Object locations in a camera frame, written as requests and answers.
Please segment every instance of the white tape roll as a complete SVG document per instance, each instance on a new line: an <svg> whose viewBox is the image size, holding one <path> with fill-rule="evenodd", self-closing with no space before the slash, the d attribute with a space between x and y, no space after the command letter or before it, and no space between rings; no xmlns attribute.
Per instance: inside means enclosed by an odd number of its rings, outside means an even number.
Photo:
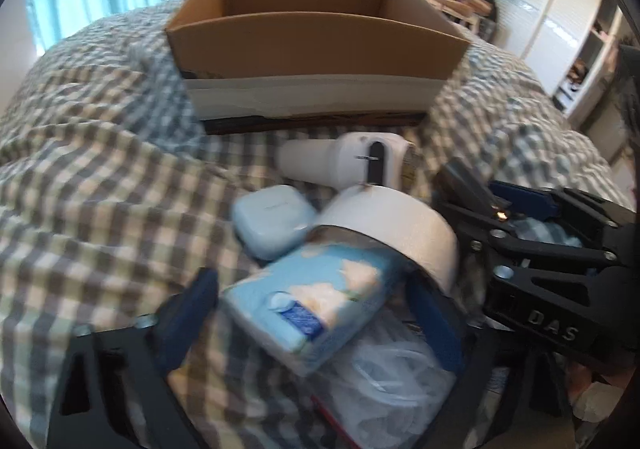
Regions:
<svg viewBox="0 0 640 449"><path fill-rule="evenodd" d="M382 186L350 187L320 213L316 227L342 227L369 236L422 267L448 295L456 275L458 241L427 204Z"/></svg>

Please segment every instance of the bed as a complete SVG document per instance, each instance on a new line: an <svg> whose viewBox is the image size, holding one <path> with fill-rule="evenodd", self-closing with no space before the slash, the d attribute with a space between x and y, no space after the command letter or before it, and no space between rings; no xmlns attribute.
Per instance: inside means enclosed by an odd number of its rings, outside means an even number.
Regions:
<svg viewBox="0 0 640 449"><path fill-rule="evenodd" d="M201 266L216 268L222 287L249 275L257 266L232 232L231 202L286 182L274 168L284 140L348 130L206 136L162 31L179 3L99 20L60 42L0 122L0 395L36 448L73 326L129 325ZM431 177L458 155L486 179L577 187L629 206L530 70L482 41L425 123L396 132L422 152L418 198L428 200ZM296 186L318 207L332 196ZM564 240L543 224L522 234ZM470 313L482 291L474 271L460 274L456 296ZM170 384L212 447L344 447L293 376L223 311Z"/></svg>

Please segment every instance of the metal bolt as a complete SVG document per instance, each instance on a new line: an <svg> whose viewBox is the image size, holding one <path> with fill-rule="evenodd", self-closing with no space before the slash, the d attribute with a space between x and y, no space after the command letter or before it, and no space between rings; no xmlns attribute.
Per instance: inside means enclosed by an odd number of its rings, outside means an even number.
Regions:
<svg viewBox="0 0 640 449"><path fill-rule="evenodd" d="M136 328L140 328L140 330L151 328L156 323L158 323L158 318L154 314L141 315L136 319Z"/></svg>
<svg viewBox="0 0 640 449"><path fill-rule="evenodd" d="M494 274L502 279L511 279L513 277L513 269L504 265L494 267Z"/></svg>
<svg viewBox="0 0 640 449"><path fill-rule="evenodd" d="M493 231L491 231L491 235L494 238L506 238L507 237L507 233L504 232L503 230L500 230L500 229L494 229Z"/></svg>
<svg viewBox="0 0 640 449"><path fill-rule="evenodd" d="M93 330L88 324L79 324L74 328L73 333L76 337L84 337L85 335L91 335Z"/></svg>

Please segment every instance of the open cardboard box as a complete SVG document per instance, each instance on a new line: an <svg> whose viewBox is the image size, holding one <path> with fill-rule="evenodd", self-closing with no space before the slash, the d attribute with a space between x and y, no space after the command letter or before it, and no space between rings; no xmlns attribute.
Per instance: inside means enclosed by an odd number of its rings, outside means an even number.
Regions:
<svg viewBox="0 0 640 449"><path fill-rule="evenodd" d="M166 34L207 133L419 121L468 47L426 0L186 0Z"/></svg>

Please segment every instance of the transparent plastic bag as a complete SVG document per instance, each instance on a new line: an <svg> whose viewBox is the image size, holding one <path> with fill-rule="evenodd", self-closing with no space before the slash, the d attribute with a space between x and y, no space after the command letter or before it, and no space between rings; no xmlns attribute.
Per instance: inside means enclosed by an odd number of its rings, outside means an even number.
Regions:
<svg viewBox="0 0 640 449"><path fill-rule="evenodd" d="M430 347L382 309L308 383L362 449L409 447L427 428L455 380Z"/></svg>

